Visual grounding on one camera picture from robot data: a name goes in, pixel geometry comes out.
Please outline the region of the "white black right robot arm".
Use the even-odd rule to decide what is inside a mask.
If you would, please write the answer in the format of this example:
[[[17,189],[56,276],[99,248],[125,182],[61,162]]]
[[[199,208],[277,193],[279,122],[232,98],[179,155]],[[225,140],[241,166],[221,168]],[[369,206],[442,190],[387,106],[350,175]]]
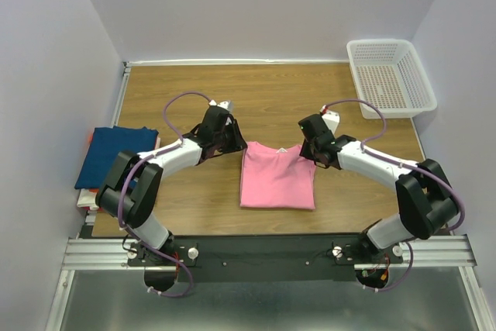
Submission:
[[[427,240],[451,219],[464,217],[443,169],[434,160],[401,160],[373,150],[347,135],[334,136],[330,121],[313,114],[298,122],[304,136],[300,155],[325,169],[353,171],[390,188],[398,213],[367,227],[347,251],[372,263],[401,241]]]

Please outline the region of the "pink t shirt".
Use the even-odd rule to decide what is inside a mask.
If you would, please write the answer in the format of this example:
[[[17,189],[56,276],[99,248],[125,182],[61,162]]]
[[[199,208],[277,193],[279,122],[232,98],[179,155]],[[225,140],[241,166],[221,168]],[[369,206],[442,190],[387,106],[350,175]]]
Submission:
[[[247,209],[315,210],[316,166],[301,146],[274,149],[250,141],[242,157],[240,206]]]

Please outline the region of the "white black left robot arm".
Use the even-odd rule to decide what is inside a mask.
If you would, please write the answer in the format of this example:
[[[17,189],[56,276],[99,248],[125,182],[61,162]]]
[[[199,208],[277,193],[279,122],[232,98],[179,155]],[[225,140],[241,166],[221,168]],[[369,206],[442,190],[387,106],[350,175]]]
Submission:
[[[153,214],[162,180],[213,157],[245,150],[232,103],[210,102],[201,123],[179,140],[158,150],[117,155],[95,201],[146,244],[145,255],[156,265],[169,261],[174,235]]]

